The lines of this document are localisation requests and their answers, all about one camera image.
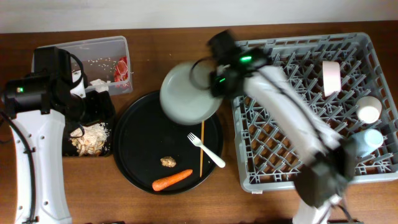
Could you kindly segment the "red snack wrapper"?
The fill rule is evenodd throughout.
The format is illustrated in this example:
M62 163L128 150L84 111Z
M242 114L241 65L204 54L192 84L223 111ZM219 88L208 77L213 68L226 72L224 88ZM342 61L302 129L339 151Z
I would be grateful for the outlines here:
M115 66L114 81L115 82L126 81L127 78L128 78L127 57L124 56L119 59L118 64Z

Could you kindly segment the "grey plate with food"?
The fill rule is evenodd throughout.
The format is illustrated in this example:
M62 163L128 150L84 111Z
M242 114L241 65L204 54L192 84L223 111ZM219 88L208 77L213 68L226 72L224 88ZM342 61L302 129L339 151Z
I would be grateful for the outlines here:
M213 70L208 62L195 65L187 61L169 71L160 89L160 104L169 119L181 125L194 125L218 110L223 100L213 97L207 89Z

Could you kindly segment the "white plastic fork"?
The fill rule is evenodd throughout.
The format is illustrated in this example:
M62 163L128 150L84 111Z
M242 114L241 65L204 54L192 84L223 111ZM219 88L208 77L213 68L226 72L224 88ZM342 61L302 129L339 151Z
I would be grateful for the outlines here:
M213 151L209 150L203 143L202 141L193 133L189 133L187 135L187 138L190 140L190 142L196 146L202 149L207 156L220 168L224 168L226 163L224 160L222 160L219 156L217 156Z

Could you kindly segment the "brown food scrap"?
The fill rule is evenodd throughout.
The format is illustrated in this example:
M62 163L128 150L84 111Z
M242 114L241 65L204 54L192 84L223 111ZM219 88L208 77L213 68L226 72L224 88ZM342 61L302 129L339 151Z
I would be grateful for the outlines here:
M171 156L166 156L160 159L162 166L164 167L175 167L177 165L177 162L174 158L172 158Z

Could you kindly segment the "orange carrot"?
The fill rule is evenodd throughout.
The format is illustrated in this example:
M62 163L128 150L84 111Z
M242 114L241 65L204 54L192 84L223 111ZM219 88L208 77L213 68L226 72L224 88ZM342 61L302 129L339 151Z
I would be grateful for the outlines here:
M156 192L161 191L163 189L166 189L167 187L170 187L173 184L176 184L177 182L186 179L187 177L192 175L192 173L193 173L192 169L187 169L177 174L155 180L152 183L152 189Z

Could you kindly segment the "white plastic cup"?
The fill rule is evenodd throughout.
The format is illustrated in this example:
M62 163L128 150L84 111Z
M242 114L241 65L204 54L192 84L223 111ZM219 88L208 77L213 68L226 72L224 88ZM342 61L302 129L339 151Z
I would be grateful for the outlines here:
M362 122L371 124L379 119L382 105L376 97L364 96L356 102L356 105L358 106L356 114Z

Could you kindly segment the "light blue plastic cup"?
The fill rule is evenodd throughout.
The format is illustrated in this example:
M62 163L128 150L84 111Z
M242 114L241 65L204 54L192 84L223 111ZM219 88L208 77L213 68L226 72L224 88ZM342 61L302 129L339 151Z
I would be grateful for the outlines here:
M357 157L365 157L370 155L376 149L382 146L384 142L383 135L376 129L367 129L350 136L358 145L356 150Z

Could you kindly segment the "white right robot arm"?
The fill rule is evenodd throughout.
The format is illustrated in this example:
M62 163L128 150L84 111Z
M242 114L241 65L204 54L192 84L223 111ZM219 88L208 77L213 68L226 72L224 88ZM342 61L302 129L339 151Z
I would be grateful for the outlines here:
M303 163L294 179L301 202L292 223L326 223L354 177L356 141L343 139L322 121L262 50L212 47L211 57L218 66L210 75L212 95L253 98L276 120Z

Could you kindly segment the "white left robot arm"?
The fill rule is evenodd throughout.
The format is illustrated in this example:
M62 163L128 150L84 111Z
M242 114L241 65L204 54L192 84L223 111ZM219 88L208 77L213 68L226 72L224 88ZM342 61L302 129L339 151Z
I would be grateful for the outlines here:
M86 86L84 74L36 72L6 83L1 116L16 149L15 223L71 223L65 196L62 144L82 126L114 114L104 85Z

